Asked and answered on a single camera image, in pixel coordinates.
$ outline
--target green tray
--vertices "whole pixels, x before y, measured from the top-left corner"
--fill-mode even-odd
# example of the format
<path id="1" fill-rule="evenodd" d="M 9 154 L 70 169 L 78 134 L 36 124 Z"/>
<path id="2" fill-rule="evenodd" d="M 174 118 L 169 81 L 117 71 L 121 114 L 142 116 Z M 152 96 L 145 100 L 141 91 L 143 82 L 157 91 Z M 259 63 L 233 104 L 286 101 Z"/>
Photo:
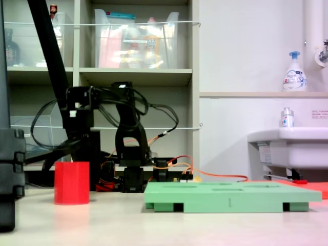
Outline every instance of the green tray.
<path id="1" fill-rule="evenodd" d="M 308 211 L 321 192 L 277 182 L 150 182 L 146 209 L 185 213 Z"/>

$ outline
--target orange wire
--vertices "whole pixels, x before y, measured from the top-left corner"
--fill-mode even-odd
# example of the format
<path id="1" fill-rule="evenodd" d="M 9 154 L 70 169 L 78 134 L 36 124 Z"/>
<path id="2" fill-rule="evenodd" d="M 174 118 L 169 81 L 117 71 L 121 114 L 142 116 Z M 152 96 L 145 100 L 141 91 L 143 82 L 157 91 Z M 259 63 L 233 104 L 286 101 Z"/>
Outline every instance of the orange wire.
<path id="1" fill-rule="evenodd" d="M 154 140 L 156 140 L 156 139 L 158 139 L 158 136 L 153 137 L 152 139 L 148 140 L 148 145 L 149 145 L 150 142 L 152 142 L 152 141 L 154 141 Z M 124 143 L 126 143 L 126 142 L 135 142 L 135 141 L 137 141 L 137 140 L 136 140 L 136 139 L 129 139 L 129 140 L 125 140 Z M 116 152 L 116 148 L 115 148 L 115 149 L 113 150 L 113 152 L 112 152 L 109 156 L 107 156 L 106 158 L 110 158 L 110 157 L 112 157 L 112 155 L 113 155 L 115 152 Z"/>
<path id="2" fill-rule="evenodd" d="M 158 136 L 155 136 L 155 137 L 153 137 L 152 139 L 150 139 L 150 140 L 148 141 L 148 146 L 149 146 L 150 144 L 152 144 L 153 141 L 155 141 L 155 140 L 157 140 L 157 139 L 159 139 Z"/>
<path id="3" fill-rule="evenodd" d="M 242 182 L 248 181 L 248 177 L 247 176 L 244 176 L 244 175 L 218 175 L 218 174 L 206 173 L 206 172 L 203 172 L 203 171 L 201 171 L 199 169 L 196 169 L 196 168 L 191 167 L 188 163 L 185 163 L 185 162 L 180 162 L 180 163 L 174 164 L 174 165 L 169 166 L 169 167 L 166 167 L 166 168 L 158 168 L 158 167 L 155 167 L 155 166 L 153 166 L 153 168 L 156 168 L 156 169 L 168 169 L 168 168 L 175 167 L 177 165 L 187 165 L 188 167 L 187 167 L 186 170 L 188 170 L 188 169 L 195 170 L 198 173 L 202 173 L 204 175 L 208 175 L 208 176 L 211 176 L 211 177 L 219 177 L 219 178 L 244 178 L 244 180 L 241 180 Z"/>
<path id="4" fill-rule="evenodd" d="M 178 159 L 178 158 L 181 158 L 181 157 L 187 157 L 187 158 L 189 158 L 189 159 L 191 160 L 191 166 L 192 166 L 192 167 L 194 166 L 194 160 L 193 160 L 193 158 L 192 158 L 191 156 L 189 156 L 189 155 L 180 155 L 180 156 L 177 156 L 177 157 L 175 157 L 175 158 L 169 160 L 168 163 L 173 162 L 174 160 L 176 160 L 176 159 Z"/>

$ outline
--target bottle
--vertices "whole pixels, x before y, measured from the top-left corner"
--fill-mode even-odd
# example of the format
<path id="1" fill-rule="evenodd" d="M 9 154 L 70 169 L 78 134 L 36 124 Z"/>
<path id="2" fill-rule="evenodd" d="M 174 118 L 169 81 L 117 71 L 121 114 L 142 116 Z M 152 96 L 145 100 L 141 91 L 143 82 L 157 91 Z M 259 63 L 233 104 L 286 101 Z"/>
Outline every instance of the bottle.
<path id="1" fill-rule="evenodd" d="M 148 23 L 156 23 L 155 19 L 150 17 Z M 146 68 L 159 68 L 163 63 L 159 57 L 159 38 L 156 36 L 156 25 L 147 25 L 147 35 L 145 36 L 145 67 Z"/>
<path id="2" fill-rule="evenodd" d="M 13 30 L 11 28 L 5 28 L 7 66 L 18 65 L 21 62 L 21 51 L 18 45 L 12 41 L 12 33 Z"/>
<path id="3" fill-rule="evenodd" d="M 58 11 L 58 6 L 56 4 L 52 4 L 50 5 L 50 18 L 51 18 L 51 21 L 53 21 L 53 19 L 55 18 L 55 14 L 57 13 Z"/>
<path id="4" fill-rule="evenodd" d="M 294 127 L 294 111 L 288 107 L 281 111 L 281 127 Z"/>
<path id="5" fill-rule="evenodd" d="M 301 69 L 297 56 L 300 55 L 298 51 L 289 53 L 292 57 L 293 63 L 287 70 L 284 82 L 282 84 L 284 91 L 307 91 L 308 90 L 308 80 L 304 74 L 303 69 Z"/>

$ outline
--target small bottle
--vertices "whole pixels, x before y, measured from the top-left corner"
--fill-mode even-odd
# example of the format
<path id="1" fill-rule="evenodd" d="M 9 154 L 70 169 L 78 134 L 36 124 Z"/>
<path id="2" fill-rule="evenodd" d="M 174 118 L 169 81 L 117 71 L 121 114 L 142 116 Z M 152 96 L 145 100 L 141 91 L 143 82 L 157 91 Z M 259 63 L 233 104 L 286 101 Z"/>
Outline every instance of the small bottle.
<path id="1" fill-rule="evenodd" d="M 281 127 L 294 127 L 294 111 L 289 108 L 283 108 L 281 112 Z"/>
<path id="2" fill-rule="evenodd" d="M 51 18 L 51 21 L 53 21 L 53 19 L 55 18 L 55 14 L 57 13 L 58 11 L 58 6 L 56 4 L 52 4 L 50 5 L 50 18 Z"/>
<path id="3" fill-rule="evenodd" d="M 21 51 L 18 45 L 12 41 L 12 33 L 11 28 L 5 28 L 6 61 L 9 67 L 18 65 L 21 62 Z"/>

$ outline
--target white tabletop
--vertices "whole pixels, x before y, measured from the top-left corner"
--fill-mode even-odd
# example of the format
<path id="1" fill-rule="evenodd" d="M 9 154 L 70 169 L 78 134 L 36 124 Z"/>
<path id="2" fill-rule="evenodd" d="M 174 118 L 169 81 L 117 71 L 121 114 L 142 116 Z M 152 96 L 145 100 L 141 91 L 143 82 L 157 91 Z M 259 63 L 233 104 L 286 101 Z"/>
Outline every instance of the white tabletop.
<path id="1" fill-rule="evenodd" d="M 53 190 L 26 190 L 0 245 L 328 245 L 328 200 L 306 213 L 184 214 L 145 210 L 143 196 L 92 193 L 88 205 L 56 206 Z"/>

